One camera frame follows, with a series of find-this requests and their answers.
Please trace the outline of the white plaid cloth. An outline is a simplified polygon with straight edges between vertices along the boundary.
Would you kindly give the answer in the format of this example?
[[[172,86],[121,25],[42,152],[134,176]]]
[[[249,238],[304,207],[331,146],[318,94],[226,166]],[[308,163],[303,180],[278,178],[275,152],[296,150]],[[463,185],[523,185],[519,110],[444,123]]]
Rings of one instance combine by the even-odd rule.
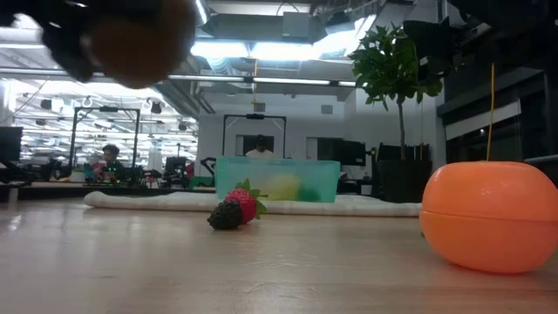
[[[113,196],[99,191],[84,198],[91,208],[209,212],[220,201],[215,194],[175,192],[148,197]],[[265,201],[272,215],[331,215],[374,217],[417,217],[419,203],[392,203],[362,195],[339,195],[333,203]]]

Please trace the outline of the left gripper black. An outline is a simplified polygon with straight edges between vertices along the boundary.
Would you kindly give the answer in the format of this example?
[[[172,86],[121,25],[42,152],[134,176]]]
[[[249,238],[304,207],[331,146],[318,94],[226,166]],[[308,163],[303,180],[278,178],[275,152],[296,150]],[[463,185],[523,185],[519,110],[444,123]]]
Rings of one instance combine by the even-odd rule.
[[[69,76],[88,82],[96,70],[82,37],[99,21],[87,0],[0,0],[0,27],[13,27],[16,15],[30,17],[42,28],[41,40],[53,60]]]

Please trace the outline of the orange toy fruit with stem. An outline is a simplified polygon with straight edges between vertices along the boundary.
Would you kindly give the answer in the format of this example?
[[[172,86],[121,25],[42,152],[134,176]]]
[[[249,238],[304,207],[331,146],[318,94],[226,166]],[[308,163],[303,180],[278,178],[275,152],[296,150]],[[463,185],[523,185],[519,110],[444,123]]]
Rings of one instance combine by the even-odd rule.
[[[427,182],[419,222],[432,250],[450,263],[525,273],[558,250],[558,188],[525,163],[451,163]]]

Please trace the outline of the long ceiling light bar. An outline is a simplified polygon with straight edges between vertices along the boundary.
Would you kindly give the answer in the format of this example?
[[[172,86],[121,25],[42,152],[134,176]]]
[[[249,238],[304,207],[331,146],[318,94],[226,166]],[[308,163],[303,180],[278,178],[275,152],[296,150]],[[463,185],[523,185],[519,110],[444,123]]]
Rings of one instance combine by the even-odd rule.
[[[222,82],[222,83],[246,83],[246,84],[281,84],[281,85],[315,85],[332,87],[356,87],[354,81],[307,79],[307,78],[268,78],[268,77],[245,77],[245,76],[217,76],[217,75],[193,75],[193,74],[171,74],[169,79],[187,80],[198,82]]]

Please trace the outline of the person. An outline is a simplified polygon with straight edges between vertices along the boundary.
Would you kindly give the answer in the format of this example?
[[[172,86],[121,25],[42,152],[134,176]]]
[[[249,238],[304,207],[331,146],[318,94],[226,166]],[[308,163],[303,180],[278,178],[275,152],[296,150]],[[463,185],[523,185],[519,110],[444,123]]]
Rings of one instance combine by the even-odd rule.
[[[266,138],[258,134],[255,139],[255,148],[245,153],[246,157],[257,159],[273,159],[274,154],[267,149]]]
[[[113,144],[107,144],[102,148],[105,164],[99,169],[98,177],[102,181],[118,182],[125,174],[125,168],[118,161],[119,148]]]

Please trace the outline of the brown toy kiwi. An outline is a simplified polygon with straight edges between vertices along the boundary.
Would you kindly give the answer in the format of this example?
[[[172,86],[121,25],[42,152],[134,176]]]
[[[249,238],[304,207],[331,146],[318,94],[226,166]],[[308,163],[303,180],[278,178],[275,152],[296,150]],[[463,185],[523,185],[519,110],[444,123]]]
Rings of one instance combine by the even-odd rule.
[[[87,33],[92,61],[132,89],[146,88],[180,67],[195,39],[194,0],[162,0],[154,18],[105,17]]]

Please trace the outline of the dark toy blackberry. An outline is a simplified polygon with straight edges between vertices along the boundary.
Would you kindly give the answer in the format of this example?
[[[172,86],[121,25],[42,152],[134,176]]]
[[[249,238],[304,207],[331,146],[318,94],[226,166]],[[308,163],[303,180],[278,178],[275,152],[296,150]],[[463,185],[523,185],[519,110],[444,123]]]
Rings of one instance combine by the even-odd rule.
[[[243,213],[237,201],[222,201],[207,219],[215,230],[237,229],[243,222]]]

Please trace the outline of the yellow toy bell pepper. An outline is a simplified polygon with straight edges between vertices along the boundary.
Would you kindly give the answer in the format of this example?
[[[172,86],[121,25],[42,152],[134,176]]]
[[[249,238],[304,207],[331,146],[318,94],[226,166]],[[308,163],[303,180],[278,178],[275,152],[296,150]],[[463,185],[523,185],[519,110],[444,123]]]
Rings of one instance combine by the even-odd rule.
[[[271,177],[266,187],[266,195],[270,201],[321,201],[321,195],[294,174]]]

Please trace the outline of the teal translucent plastic container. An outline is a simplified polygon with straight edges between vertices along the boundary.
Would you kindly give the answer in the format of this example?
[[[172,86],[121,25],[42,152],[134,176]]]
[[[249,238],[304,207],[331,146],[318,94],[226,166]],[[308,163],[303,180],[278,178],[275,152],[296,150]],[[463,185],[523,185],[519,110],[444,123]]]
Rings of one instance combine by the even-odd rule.
[[[330,160],[257,159],[221,156],[215,166],[215,187],[219,198],[224,198],[238,182],[249,179],[250,186],[261,190],[261,198],[269,201],[266,187],[271,177],[294,174],[314,188],[323,203],[333,203],[341,165]]]

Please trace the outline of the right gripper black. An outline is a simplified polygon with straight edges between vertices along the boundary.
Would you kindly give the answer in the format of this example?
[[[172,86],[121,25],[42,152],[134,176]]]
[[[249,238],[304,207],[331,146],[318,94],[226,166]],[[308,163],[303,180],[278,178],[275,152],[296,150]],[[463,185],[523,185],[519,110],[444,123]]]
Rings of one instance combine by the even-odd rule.
[[[499,32],[506,38],[518,38],[523,30],[523,0],[450,0],[460,12],[466,13]],[[456,72],[464,66],[461,43],[465,31],[450,25],[448,19],[439,23],[406,20],[403,27],[415,44],[418,57],[418,80],[433,81]]]

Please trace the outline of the black office chair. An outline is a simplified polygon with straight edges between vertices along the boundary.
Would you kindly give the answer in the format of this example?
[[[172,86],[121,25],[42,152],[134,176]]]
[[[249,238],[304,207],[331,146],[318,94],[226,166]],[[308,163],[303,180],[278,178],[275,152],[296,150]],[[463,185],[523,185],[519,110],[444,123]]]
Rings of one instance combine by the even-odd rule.
[[[186,166],[187,159],[185,157],[167,157],[163,174],[163,180],[167,188],[187,188]]]

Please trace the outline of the black computer monitor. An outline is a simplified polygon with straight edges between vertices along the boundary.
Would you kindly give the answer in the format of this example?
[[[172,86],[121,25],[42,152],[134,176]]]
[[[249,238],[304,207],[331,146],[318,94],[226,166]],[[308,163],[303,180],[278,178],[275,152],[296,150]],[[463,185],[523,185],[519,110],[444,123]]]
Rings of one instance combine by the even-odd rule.
[[[22,127],[0,126],[0,159],[19,161],[22,137]]]
[[[333,140],[331,142],[331,159],[343,166],[360,166],[366,163],[366,149],[363,142],[349,140]]]

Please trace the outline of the red toy strawberry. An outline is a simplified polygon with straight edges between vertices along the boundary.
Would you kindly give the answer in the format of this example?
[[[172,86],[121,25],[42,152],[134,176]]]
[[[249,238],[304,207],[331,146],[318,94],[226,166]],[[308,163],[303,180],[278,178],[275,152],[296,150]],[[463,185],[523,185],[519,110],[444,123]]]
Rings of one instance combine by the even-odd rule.
[[[247,224],[267,212],[267,207],[259,200],[261,190],[250,186],[249,179],[238,182],[231,190],[225,201],[235,201],[242,211],[242,224]]]

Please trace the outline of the black metal frame stand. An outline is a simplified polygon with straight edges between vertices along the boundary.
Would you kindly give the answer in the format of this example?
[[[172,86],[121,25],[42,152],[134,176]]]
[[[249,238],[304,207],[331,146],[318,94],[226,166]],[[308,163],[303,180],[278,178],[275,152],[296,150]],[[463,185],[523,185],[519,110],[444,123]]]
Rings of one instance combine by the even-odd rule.
[[[226,148],[226,134],[229,126],[227,120],[228,118],[244,118],[244,119],[253,119],[253,120],[264,120],[264,119],[281,119],[283,122],[282,127],[282,136],[283,136],[283,144],[282,144],[282,157],[286,158],[286,133],[287,133],[287,117],[286,116],[273,116],[273,115],[264,115],[261,113],[247,113],[247,114],[224,114],[222,120],[222,142],[221,142],[221,155],[225,155],[225,148]]]
[[[133,135],[133,159],[132,159],[132,167],[128,170],[128,172],[130,174],[130,178],[129,178],[130,183],[138,180],[139,176],[136,168],[136,159],[137,159],[137,149],[138,149],[139,130],[140,130],[140,109],[119,108],[116,106],[75,107],[73,119],[72,119],[71,145],[70,145],[70,156],[68,160],[68,166],[70,168],[74,168],[76,166],[75,158],[77,157],[77,153],[76,153],[75,140],[78,132],[78,123],[80,123],[83,119],[86,119],[87,116],[93,111],[99,111],[102,113],[134,112],[136,114],[135,118],[132,119],[132,122],[135,123],[134,135]]]

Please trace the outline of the green leafy potted tree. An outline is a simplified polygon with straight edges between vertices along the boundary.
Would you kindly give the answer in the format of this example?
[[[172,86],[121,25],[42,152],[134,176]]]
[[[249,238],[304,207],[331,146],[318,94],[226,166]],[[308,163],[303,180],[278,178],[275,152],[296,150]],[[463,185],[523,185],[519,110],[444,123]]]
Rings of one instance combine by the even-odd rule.
[[[389,101],[397,105],[400,159],[405,160],[403,104],[408,99],[420,104],[424,96],[439,95],[443,88],[441,78],[419,76],[417,47],[404,28],[395,24],[368,30],[349,59],[356,77],[356,87],[367,94],[367,105],[380,103],[384,109],[389,108]]]

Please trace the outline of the black plant pot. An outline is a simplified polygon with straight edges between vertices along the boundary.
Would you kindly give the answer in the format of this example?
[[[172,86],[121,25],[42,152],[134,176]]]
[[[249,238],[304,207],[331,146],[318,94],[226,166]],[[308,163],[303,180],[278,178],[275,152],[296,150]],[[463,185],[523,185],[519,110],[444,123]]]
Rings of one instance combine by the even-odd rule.
[[[381,160],[378,172],[386,201],[421,203],[432,163],[424,160]]]

